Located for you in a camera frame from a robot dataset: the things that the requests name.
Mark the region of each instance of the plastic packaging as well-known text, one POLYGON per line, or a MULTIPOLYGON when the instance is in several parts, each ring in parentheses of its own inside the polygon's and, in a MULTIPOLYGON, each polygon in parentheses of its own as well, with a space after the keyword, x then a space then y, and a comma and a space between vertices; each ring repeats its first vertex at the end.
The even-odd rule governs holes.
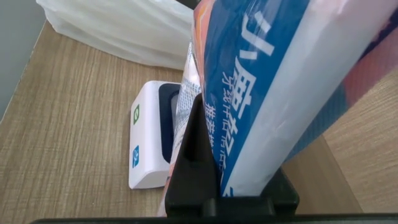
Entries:
POLYGON ((55 31, 115 56, 183 69, 193 11, 176 0, 36 0, 55 31))
POLYGON ((397 0, 202 0, 193 40, 222 196, 259 195, 397 0))
MULTIPOLYGON (((199 75, 195 62, 192 55, 192 45, 189 44, 187 60, 185 62, 184 73, 181 82, 180 93, 178 94, 177 109, 175 116, 175 128, 174 128, 174 142, 172 158, 170 160, 170 172, 171 176, 174 170, 175 161, 177 160, 178 152, 180 151, 182 139, 184 137, 185 130, 187 128, 188 119, 191 113, 192 104, 197 96, 201 92, 199 84, 199 75)), ((160 203, 157 216, 166 216, 166 211, 164 207, 164 197, 165 193, 169 187, 170 177, 167 178, 162 201, 160 203)))

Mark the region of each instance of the wooden table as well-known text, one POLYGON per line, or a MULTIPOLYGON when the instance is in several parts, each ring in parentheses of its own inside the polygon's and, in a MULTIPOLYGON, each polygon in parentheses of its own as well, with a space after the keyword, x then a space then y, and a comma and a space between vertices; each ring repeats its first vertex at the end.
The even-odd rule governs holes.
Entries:
MULTIPOLYGON (((46 24, 0 125, 0 223, 155 215, 162 189, 127 184, 129 108, 145 82, 181 78, 46 24)), ((323 137, 284 169, 298 213, 361 212, 323 137)))

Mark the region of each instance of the paper towel package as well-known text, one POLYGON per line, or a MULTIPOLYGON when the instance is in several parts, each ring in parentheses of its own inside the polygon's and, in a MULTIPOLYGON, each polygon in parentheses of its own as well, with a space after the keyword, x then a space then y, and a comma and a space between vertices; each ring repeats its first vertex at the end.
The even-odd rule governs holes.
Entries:
POLYGON ((193 49, 222 196, 259 195, 331 96, 355 98, 345 77, 397 5, 199 3, 193 49))

